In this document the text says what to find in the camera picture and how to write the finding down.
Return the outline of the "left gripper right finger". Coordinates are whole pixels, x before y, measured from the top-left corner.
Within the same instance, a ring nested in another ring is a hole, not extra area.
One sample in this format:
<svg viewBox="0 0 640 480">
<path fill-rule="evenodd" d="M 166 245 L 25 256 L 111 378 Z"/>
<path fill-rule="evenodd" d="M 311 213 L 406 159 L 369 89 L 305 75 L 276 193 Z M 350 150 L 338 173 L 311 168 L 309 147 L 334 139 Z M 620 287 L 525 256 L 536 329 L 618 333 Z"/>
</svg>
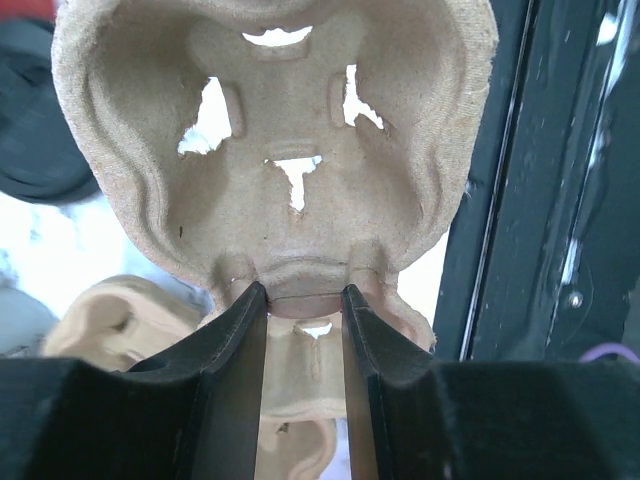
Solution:
<svg viewBox="0 0 640 480">
<path fill-rule="evenodd" d="M 638 477 L 636 364 L 443 362 L 341 300 L 353 478 Z"/>
</svg>

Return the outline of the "black cup lid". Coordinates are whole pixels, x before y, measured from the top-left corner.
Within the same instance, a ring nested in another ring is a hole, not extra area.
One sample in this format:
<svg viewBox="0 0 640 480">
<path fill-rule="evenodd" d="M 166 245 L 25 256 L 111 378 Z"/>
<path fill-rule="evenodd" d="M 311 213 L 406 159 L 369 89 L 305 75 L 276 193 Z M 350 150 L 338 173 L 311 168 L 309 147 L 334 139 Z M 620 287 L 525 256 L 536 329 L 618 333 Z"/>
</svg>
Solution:
<svg viewBox="0 0 640 480">
<path fill-rule="evenodd" d="M 57 99 L 53 30 L 35 18 L 1 21 L 1 191 L 32 204 L 74 203 L 99 191 Z"/>
</svg>

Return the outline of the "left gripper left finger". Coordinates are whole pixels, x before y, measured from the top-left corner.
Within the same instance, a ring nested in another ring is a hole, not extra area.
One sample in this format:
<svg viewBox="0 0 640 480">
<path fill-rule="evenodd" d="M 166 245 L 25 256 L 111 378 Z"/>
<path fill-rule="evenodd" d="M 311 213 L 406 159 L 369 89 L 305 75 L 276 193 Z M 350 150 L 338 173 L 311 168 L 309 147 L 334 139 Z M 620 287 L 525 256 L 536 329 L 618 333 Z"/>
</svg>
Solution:
<svg viewBox="0 0 640 480">
<path fill-rule="evenodd" d="M 5 479 L 250 479 L 265 288 L 126 372 L 72 358 L 1 363 Z"/>
</svg>

